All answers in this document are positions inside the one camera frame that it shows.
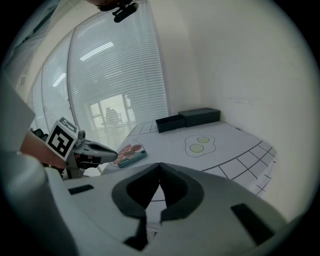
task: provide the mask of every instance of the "white wall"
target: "white wall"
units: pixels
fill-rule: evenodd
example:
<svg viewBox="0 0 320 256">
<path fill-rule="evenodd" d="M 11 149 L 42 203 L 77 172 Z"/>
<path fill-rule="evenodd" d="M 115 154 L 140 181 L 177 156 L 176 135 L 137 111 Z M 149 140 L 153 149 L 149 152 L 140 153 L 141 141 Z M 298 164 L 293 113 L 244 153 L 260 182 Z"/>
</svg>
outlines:
<svg viewBox="0 0 320 256">
<path fill-rule="evenodd" d="M 288 220 L 318 180 L 319 77 L 303 38 L 265 0 L 173 0 L 187 26 L 203 106 L 278 151 L 265 199 Z"/>
</svg>

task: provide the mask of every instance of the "dark gray box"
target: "dark gray box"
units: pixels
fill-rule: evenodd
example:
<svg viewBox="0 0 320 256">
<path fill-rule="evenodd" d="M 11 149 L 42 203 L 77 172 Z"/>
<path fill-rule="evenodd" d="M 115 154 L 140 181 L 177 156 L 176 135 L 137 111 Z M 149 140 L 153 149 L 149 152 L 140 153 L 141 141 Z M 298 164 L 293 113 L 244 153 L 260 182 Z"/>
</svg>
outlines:
<svg viewBox="0 0 320 256">
<path fill-rule="evenodd" d="M 165 118 L 155 120 L 159 133 L 168 132 L 178 128 L 186 127 L 183 116 L 177 114 Z"/>
<path fill-rule="evenodd" d="M 204 107 L 187 111 L 180 111 L 184 117 L 185 127 L 199 126 L 220 121 L 220 110 Z"/>
</svg>

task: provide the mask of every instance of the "white table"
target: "white table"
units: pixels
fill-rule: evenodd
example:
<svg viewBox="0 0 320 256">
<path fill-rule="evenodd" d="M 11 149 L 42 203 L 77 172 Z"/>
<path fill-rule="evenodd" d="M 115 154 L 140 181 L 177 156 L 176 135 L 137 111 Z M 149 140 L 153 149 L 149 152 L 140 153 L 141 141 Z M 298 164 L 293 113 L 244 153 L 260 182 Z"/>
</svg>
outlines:
<svg viewBox="0 0 320 256">
<path fill-rule="evenodd" d="M 147 157 L 132 167 L 161 162 L 185 166 L 233 180 L 258 196 L 263 195 L 272 178 L 277 154 L 267 143 L 221 121 L 163 133 L 158 133 L 154 121 L 131 131 L 117 151 L 119 158 L 109 163 L 104 172 L 125 172 L 130 168 L 119 168 L 117 162 L 132 149 L 147 152 Z M 158 222 L 165 208 L 159 186 L 146 209 L 148 223 Z"/>
</svg>

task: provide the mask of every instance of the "black rubber pad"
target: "black rubber pad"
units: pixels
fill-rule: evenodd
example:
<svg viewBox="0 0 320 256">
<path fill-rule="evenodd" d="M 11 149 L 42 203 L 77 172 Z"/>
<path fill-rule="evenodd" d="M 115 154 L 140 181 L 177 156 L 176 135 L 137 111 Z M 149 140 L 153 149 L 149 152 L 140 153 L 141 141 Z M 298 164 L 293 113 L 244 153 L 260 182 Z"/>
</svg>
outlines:
<svg viewBox="0 0 320 256">
<path fill-rule="evenodd" d="M 257 245 L 262 244 L 274 235 L 266 224 L 244 203 L 232 206 L 231 210 Z"/>
<path fill-rule="evenodd" d="M 71 195 L 74 195 L 74 194 L 78 194 L 78 193 L 85 192 L 85 191 L 92 190 L 92 189 L 94 189 L 94 187 L 91 185 L 83 185 L 83 186 L 69 188 L 68 190 Z"/>
</svg>

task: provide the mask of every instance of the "window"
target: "window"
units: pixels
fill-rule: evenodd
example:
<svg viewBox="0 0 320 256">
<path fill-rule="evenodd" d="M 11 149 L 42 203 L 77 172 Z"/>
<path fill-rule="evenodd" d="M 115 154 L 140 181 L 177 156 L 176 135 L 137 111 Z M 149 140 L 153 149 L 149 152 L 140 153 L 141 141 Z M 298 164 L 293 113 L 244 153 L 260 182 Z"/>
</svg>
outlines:
<svg viewBox="0 0 320 256">
<path fill-rule="evenodd" d="M 62 116 L 75 124 L 67 89 L 67 61 L 71 35 L 67 35 L 56 46 L 43 65 L 42 102 L 49 130 Z"/>
<path fill-rule="evenodd" d="M 47 58 L 32 89 L 38 128 L 64 116 L 116 150 L 138 123 L 168 116 L 148 4 L 121 23 L 113 19 L 111 12 L 91 17 Z"/>
</svg>

